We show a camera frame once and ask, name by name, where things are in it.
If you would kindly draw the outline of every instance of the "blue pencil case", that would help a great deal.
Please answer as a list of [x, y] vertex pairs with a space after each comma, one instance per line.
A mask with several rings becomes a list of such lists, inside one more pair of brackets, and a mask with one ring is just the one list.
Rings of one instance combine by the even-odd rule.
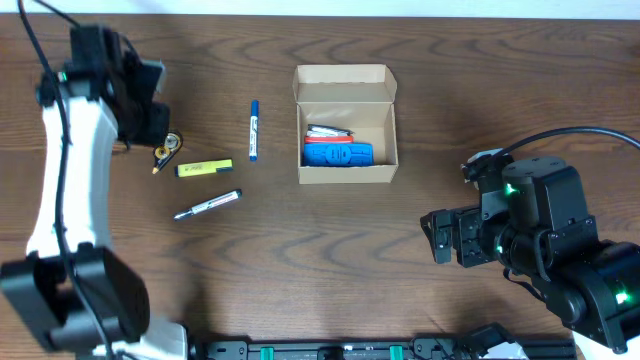
[[370, 144], [305, 144], [304, 166], [351, 167], [372, 166]]

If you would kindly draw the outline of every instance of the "white wall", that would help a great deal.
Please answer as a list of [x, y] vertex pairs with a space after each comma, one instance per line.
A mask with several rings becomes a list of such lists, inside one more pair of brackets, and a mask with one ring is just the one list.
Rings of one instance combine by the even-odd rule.
[[[510, 17], [640, 20], [640, 0], [50, 0], [69, 13]], [[27, 11], [42, 12], [25, 0]], [[0, 0], [0, 12], [15, 12]]]

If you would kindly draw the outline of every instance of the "brown wood surface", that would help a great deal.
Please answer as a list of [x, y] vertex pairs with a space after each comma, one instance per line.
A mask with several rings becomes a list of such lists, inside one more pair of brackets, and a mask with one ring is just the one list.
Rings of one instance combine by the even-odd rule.
[[[66, 25], [32, 16], [54, 66]], [[148, 149], [114, 156], [109, 222], [118, 254], [158, 314], [197, 332], [255, 340], [410, 337], [498, 321], [517, 335], [568, 336], [497, 264], [435, 265], [418, 225], [477, 202], [459, 164], [559, 126], [640, 136], [640, 23], [484, 19], [95, 16], [168, 69], [160, 100], [186, 139], [171, 165], [231, 157], [232, 173], [151, 175]], [[384, 63], [395, 74], [400, 168], [391, 184], [297, 184], [292, 75], [298, 64]], [[42, 70], [16, 15], [0, 16], [0, 260], [23, 256], [42, 187]], [[247, 159], [249, 103], [261, 101], [260, 159]], [[568, 136], [517, 151], [581, 172], [602, 238], [638, 242], [639, 154]], [[229, 190], [244, 198], [180, 223]], [[44, 358], [0, 297], [0, 358]]]

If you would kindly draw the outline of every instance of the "small round object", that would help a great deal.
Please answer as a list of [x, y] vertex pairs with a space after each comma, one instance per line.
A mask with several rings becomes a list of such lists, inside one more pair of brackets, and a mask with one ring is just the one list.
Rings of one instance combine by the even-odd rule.
[[351, 149], [343, 145], [329, 145], [325, 157], [331, 165], [346, 165], [351, 161]]
[[158, 159], [164, 159], [167, 156], [169, 156], [169, 153], [171, 153], [171, 150], [169, 150], [169, 148], [166, 145], [162, 145], [162, 146], [158, 146], [156, 148], [156, 151], [154, 152], [154, 155]]
[[180, 145], [180, 138], [178, 137], [178, 135], [173, 133], [167, 134], [167, 138], [164, 140], [164, 146], [173, 150], [177, 148], [178, 145]]

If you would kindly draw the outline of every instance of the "red pen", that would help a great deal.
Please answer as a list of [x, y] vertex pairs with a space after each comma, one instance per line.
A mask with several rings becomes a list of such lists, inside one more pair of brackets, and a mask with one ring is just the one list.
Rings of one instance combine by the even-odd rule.
[[327, 137], [305, 136], [304, 143], [305, 144], [319, 144], [319, 143], [351, 144], [353, 143], [353, 136], [327, 136]]

